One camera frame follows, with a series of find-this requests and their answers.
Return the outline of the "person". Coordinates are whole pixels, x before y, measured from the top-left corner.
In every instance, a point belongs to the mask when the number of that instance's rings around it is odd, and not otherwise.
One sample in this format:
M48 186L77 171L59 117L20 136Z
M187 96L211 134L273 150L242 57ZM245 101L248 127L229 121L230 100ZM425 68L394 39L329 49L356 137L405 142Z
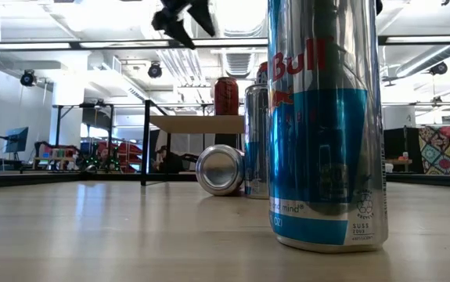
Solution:
M173 152L168 152L166 146L161 146L156 153L161 157L161 161L154 161L152 163L156 172L171 174L184 170L182 157Z

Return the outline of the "colourful patchwork quilt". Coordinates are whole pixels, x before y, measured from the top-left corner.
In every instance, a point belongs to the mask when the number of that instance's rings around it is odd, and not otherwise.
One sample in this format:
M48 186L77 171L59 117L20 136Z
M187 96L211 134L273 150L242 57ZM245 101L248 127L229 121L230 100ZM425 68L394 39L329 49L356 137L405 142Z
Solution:
M450 175L450 125L420 128L419 148L426 175Z

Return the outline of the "black cabinet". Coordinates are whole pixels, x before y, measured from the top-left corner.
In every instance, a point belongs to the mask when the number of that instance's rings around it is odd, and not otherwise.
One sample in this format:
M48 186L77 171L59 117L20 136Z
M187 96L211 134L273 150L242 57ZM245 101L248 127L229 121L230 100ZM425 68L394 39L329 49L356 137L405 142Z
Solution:
M396 128L386 129L383 132L385 158L398 159L404 152L409 155L412 163L409 165L409 172L423 174L423 162L419 146L419 129L417 128Z

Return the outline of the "black aluminium table frame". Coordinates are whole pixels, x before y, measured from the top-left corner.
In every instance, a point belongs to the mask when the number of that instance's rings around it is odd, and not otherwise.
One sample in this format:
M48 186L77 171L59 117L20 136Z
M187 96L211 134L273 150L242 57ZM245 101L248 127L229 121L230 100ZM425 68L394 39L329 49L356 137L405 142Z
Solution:
M387 174L386 180L393 183L410 183L431 186L450 186L450 175ZM139 181L146 182L195 182L194 174L92 174L87 172L58 172L39 174L0 175L0 187L25 186L46 183L78 181Z

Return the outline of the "red Coca-Cola can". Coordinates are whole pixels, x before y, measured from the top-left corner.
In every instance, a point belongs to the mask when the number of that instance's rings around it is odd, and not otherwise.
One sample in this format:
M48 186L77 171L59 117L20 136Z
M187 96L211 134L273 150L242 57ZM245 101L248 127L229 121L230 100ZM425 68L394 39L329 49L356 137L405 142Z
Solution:
M196 163L198 183L214 196L226 197L238 194L244 177L244 154L228 145L209 146Z
M216 115L239 114L239 86L235 78L222 77L214 83L214 111Z

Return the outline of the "red storage bins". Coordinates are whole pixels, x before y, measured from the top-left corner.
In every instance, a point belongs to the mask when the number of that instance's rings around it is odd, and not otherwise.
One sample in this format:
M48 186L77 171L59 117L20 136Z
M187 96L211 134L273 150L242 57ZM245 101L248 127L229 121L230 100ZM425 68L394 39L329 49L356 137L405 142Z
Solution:
M136 143L114 140L97 142L100 167L124 174L137 173L142 165L142 149Z

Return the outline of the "black framed background table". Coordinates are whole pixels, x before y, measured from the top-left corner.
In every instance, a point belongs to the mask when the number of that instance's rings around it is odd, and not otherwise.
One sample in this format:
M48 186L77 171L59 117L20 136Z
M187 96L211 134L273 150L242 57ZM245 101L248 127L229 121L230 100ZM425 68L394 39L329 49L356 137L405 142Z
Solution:
M75 150L77 153L77 159L80 161L79 168L82 172L90 171L92 168L98 171L104 171L105 173L111 173L118 171L120 165L117 161L113 160L112 157L112 130L113 130L113 113L114 113L114 105L111 103L104 103L102 101L98 101L96 103L81 103L78 105L53 105L53 108L58 110L58 118L56 122L56 140L55 144L52 145L53 149L58 150ZM101 162L100 159L96 155L96 150L90 150L90 154L86 157L80 148L72 145L60 145L59 144L59 134L60 134L60 125L61 119L64 118L68 112L70 112L73 108L86 108L86 109L94 109L99 110L100 108L109 107L110 108L110 123L108 127L108 137L107 137L107 155L106 160Z

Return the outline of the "silver air duct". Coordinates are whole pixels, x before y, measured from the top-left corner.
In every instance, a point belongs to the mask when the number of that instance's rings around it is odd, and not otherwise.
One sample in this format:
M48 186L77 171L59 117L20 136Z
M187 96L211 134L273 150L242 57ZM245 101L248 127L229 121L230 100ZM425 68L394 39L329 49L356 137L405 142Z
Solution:
M434 46L406 63L403 63L396 70L396 76L398 78L404 78L414 75L420 71L424 71L439 63L442 63L449 57L450 45Z

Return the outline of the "wooden shelf black metal frame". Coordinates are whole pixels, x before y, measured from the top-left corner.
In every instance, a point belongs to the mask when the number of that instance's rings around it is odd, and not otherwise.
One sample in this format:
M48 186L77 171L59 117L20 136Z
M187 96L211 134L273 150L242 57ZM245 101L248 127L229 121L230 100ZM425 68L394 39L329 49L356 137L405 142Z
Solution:
M151 99L144 102L144 124L142 143L142 168L140 184L146 186L147 182L195 182L194 174L157 174L149 173L149 136L150 125L155 125L167 133L167 151L171 149L171 134L233 134L245 132L244 116L218 115L218 116L189 116L168 115L161 106Z

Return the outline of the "black overhead light bar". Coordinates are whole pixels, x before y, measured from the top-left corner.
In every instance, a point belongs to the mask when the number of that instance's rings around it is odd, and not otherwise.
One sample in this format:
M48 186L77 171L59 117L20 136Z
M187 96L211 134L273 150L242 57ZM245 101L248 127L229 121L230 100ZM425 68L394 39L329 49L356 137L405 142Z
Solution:
M196 38L198 49L264 48L267 38ZM379 45L450 45L450 35L380 35ZM173 39L71 41L71 42L0 42L0 52L44 52L81 50L181 49Z

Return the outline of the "computer monitor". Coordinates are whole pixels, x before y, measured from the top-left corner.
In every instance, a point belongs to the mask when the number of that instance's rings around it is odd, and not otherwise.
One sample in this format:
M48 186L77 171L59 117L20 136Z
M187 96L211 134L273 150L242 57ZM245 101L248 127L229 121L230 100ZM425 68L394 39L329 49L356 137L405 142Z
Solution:
M6 132L5 152L19 153L26 150L29 128L14 128Z

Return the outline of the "blue silver Red Bull can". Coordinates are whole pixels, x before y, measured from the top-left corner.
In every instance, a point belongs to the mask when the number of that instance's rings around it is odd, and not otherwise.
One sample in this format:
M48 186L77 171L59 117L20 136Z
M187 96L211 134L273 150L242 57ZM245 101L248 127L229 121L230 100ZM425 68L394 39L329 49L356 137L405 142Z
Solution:
M269 221L309 251L388 237L375 0L268 0Z
M268 199L268 87L249 86L244 96L245 194Z

